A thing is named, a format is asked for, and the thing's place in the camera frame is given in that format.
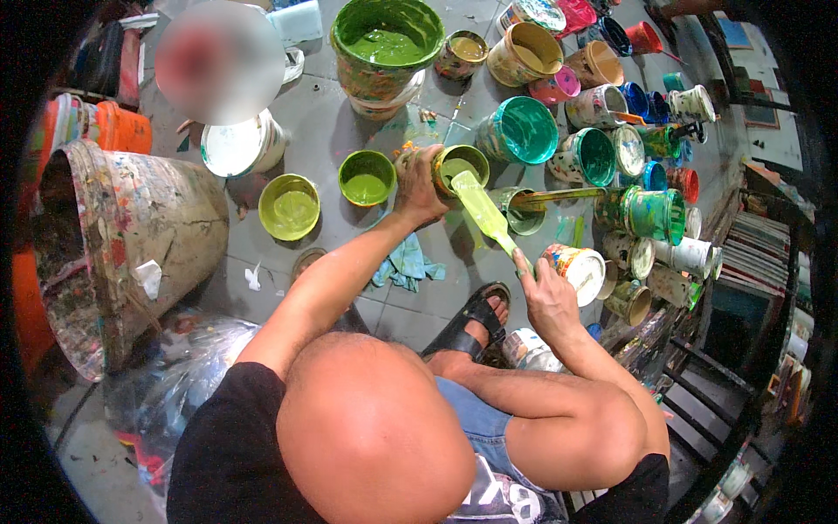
gray tile floor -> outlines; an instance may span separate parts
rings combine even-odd
[[[499,41],[494,19],[508,2],[428,0],[427,3],[439,14],[448,33],[469,29],[482,34],[490,45]],[[340,0],[320,1],[323,27],[327,32],[342,5]],[[640,0],[623,0],[614,17],[624,27],[640,20],[649,21]],[[184,135],[177,135],[175,129],[185,118],[171,109],[153,79],[154,46],[167,23],[168,18],[162,15],[158,26],[143,40],[147,48],[141,110],[152,121],[152,154],[200,163],[199,129],[190,133],[189,150],[177,152]],[[680,32],[681,53],[690,66],[682,68],[663,55],[622,59],[627,80],[638,82],[647,90],[662,91],[661,76],[670,71],[684,70],[691,83],[721,77],[697,22],[686,19],[680,25],[683,28]],[[577,50],[575,37],[566,38],[563,44],[566,56]],[[340,194],[338,167],[351,152],[369,148],[391,155],[408,140],[417,146],[440,142],[470,143],[472,128],[483,116],[492,112],[502,100],[525,94],[523,88],[510,89],[497,84],[485,67],[465,86],[442,80],[429,69],[421,92],[411,104],[388,122],[368,122],[353,113],[335,80],[335,56],[328,37],[300,47],[306,52],[303,76],[285,86],[270,105],[274,118],[292,136],[285,157],[268,173],[226,183],[219,179],[219,184],[225,186],[230,209],[230,241],[218,271],[199,298],[205,309],[257,323],[264,322],[282,301],[283,292],[288,289],[291,266],[301,251],[311,246],[334,249],[364,231],[389,209],[392,197],[387,206],[361,210]],[[437,112],[437,121],[420,122],[420,108]],[[701,197],[697,205],[705,216],[737,171],[739,158],[747,151],[741,112],[736,110],[723,116],[721,122],[709,128],[708,143],[695,147],[695,161],[690,164],[699,173]],[[560,131],[566,133],[561,108],[558,122]],[[256,213],[261,188],[282,173],[302,174],[313,180],[322,201],[323,214],[317,227],[309,236],[294,243],[274,240],[262,228]],[[488,187],[513,184],[533,189],[560,187],[545,172],[543,165],[526,169],[519,165],[492,166]],[[237,213],[240,208],[250,210],[243,219]],[[590,201],[579,200],[550,209],[546,223],[536,235],[517,238],[531,260],[556,240],[562,215],[583,215],[586,219],[583,245],[594,246],[592,205]],[[447,264],[447,276],[444,281],[422,281],[419,293],[394,288],[389,283],[383,288],[365,290],[357,298],[356,305],[374,334],[421,350],[474,289],[493,280],[502,280],[512,289],[509,327],[529,326],[525,300],[517,285],[512,262],[493,241],[480,234],[461,210],[452,210],[444,220],[419,231],[418,235],[424,253],[433,262]],[[257,263],[263,269],[258,293],[247,287],[244,278],[245,268],[252,269]],[[594,301],[583,309],[582,321],[585,324],[597,321],[601,311],[601,301]],[[59,398],[54,406],[54,420],[48,426],[52,439],[57,436],[62,417],[72,409],[68,406],[74,407],[74,401],[78,401],[87,387],[89,384],[76,384]],[[137,470],[124,460],[125,452],[104,426],[103,418],[101,393],[94,391],[58,449],[57,455],[68,477],[103,522],[163,521],[144,489],[138,486]]]

denim shorts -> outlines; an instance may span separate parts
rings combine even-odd
[[[530,482],[518,471],[506,452],[506,425],[512,419],[512,415],[491,407],[454,381],[440,376],[435,378],[439,392],[457,412],[460,428],[466,433],[474,453],[483,455],[495,473],[507,475],[533,491],[550,493]]]

man's hand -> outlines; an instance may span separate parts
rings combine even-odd
[[[566,335],[575,334],[582,324],[573,286],[559,276],[544,258],[535,263],[536,281],[527,270],[526,258],[520,248],[512,252],[512,257],[520,270],[527,316],[535,331],[545,340],[561,340]]]
[[[393,213],[406,217],[416,227],[436,220],[449,210],[439,200],[431,180],[431,163],[443,149],[442,144],[436,144],[403,155],[396,161],[399,190]]]

blue cloth rag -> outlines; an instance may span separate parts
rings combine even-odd
[[[384,259],[372,276],[372,285],[380,288],[387,278],[394,286],[419,292],[419,281],[425,276],[431,280],[445,280],[445,264],[434,264],[422,255],[419,237],[411,233]]]

